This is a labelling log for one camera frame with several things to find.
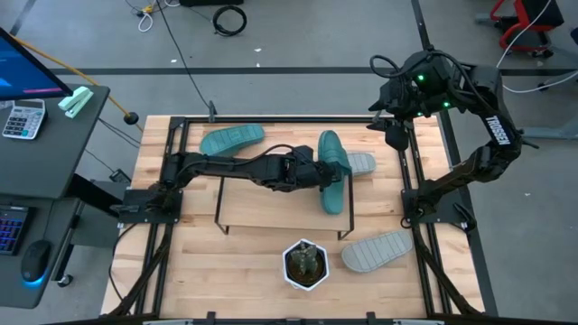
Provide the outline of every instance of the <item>red chair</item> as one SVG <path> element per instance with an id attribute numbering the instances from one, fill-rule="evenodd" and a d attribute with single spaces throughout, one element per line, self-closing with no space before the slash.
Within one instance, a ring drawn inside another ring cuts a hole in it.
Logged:
<path id="1" fill-rule="evenodd" d="M 515 0 L 516 16 L 497 16 L 496 12 L 505 1 L 498 0 L 489 14 L 490 19 L 495 22 L 495 26 L 504 33 L 499 39 L 499 46 L 504 50 L 508 48 L 510 42 L 519 32 L 522 32 L 538 17 L 548 3 L 548 0 Z M 510 49 L 512 51 L 528 51 L 532 52 L 534 56 L 543 55 L 548 58 L 553 53 L 548 50 L 551 42 L 545 32 L 552 31 L 563 23 L 564 18 L 558 3 L 552 0 L 542 16 L 518 38 L 516 44 Z"/>

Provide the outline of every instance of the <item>concrete floor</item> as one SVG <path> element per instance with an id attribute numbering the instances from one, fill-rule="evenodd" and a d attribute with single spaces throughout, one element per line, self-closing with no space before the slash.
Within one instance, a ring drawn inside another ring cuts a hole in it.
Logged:
<path id="1" fill-rule="evenodd" d="M 494 2 L 421 1 L 431 42 L 459 60 L 495 64 L 501 55 L 499 33 L 473 22 L 477 12 L 487 12 Z M 558 3 L 567 24 L 553 32 L 553 41 L 578 51 L 567 35 L 567 27 L 578 25 L 578 7 L 572 6 L 573 0 Z M 23 0 L 2 0 L 0 26 L 10 30 L 24 5 Z M 377 53 L 402 64 L 421 49 L 409 1 L 341 1 L 338 5 L 331 0 L 247 0 L 243 9 L 248 25 L 235 38 L 214 35 L 207 21 L 186 8 L 165 11 L 190 67 L 367 66 L 368 58 Z M 209 16 L 214 10 L 198 8 Z M 38 0 L 18 37 L 77 68 L 182 66 L 159 14 L 154 15 L 150 32 L 140 33 L 137 24 L 138 18 L 121 0 Z M 514 54 L 503 63 L 508 68 L 572 66 L 561 56 L 540 61 L 526 54 Z M 82 82 L 72 76 L 61 78 Z M 186 76 L 95 79 L 111 87 L 112 95 L 143 120 L 152 114 L 206 112 Z M 360 114 L 376 100 L 384 82 L 373 75 L 203 75 L 195 79 L 221 114 Z M 525 89 L 543 80 L 505 78 L 505 83 Z M 568 83 L 547 93 L 508 93 L 505 99 L 518 126 L 557 126 L 578 109 L 577 87 Z M 462 158 L 485 144 L 488 135 L 476 116 L 457 111 L 451 116 Z M 109 103 L 102 117 L 140 136 L 134 127 L 124 125 L 122 115 Z M 572 186 L 578 182 L 573 172 L 578 144 L 536 142 L 542 149 L 525 147 L 500 180 L 470 186 L 490 280 L 501 316 L 578 321 L 574 308 L 578 255 L 573 252 L 578 245 L 578 221 L 572 203 L 578 195 L 578 188 Z M 136 149 L 119 142 L 101 125 L 88 149 L 113 168 L 133 172 Z M 99 180 L 108 176 L 108 170 L 88 155 L 82 157 L 78 172 Z M 37 309 L 0 308 L 0 317 L 14 324 L 96 317 L 109 263 L 109 250 L 78 249 L 69 268 L 76 277 L 73 285 L 60 289 L 51 284 Z"/>

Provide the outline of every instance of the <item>computer mouse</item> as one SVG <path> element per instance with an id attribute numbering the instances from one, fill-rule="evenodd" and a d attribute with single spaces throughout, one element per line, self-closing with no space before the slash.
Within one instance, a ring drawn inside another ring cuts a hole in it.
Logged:
<path id="1" fill-rule="evenodd" d="M 26 282 L 34 282 L 44 275 L 51 252 L 51 242 L 38 240 L 31 243 L 22 258 L 21 274 Z"/>

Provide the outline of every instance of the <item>wooden table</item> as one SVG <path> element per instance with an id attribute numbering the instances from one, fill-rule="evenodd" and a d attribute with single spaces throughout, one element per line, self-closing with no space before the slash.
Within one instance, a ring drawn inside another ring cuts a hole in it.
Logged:
<path id="1" fill-rule="evenodd" d="M 158 180 L 169 120 L 170 116 L 148 117 L 133 188 L 145 189 Z M 448 172 L 448 162 L 437 119 L 418 118 L 415 125 L 425 177 L 440 177 Z M 206 133 L 225 126 L 229 124 L 191 125 L 187 150 L 196 151 Z M 219 178 L 194 179 L 185 189 L 181 222 L 172 235 L 161 317 L 205 318 L 208 311 L 229 319 L 362 319 L 367 311 L 374 311 L 378 318 L 424 317 L 414 250 L 369 274 L 351 272 L 340 259 L 341 249 L 352 241 L 400 229 L 403 182 L 397 153 L 384 143 L 383 133 L 369 131 L 365 126 L 263 124 L 263 143 L 248 147 L 239 155 L 252 157 L 273 144 L 306 144 L 316 151 L 319 134 L 326 129 L 337 132 L 346 150 L 374 154 L 377 169 L 354 180 L 355 230 L 342 241 L 334 232 L 258 227 L 232 227 L 225 236 L 213 223 Z M 413 166 L 410 170 L 415 186 Z M 242 213 L 258 210 L 255 205 Z M 122 294 L 128 292 L 141 272 L 148 228 L 138 225 L 117 247 L 112 275 Z M 439 224 L 435 228 L 446 273 L 461 294 L 483 310 L 466 236 L 450 225 Z M 157 243 L 162 233 L 159 231 Z M 300 238 L 324 246 L 330 256 L 331 275 L 312 292 L 295 290 L 283 278 L 281 253 Z M 437 284 L 431 272 L 430 275 L 436 311 L 441 311 Z M 150 311 L 153 291 L 148 290 L 145 311 Z M 110 311 L 118 302 L 109 283 L 102 312 Z"/>

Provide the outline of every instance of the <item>computer monitor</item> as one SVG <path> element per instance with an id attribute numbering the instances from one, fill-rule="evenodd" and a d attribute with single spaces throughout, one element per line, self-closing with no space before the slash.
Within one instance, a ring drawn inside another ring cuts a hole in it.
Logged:
<path id="1" fill-rule="evenodd" d="M 70 88 L 0 28 L 0 101 L 70 95 Z"/>

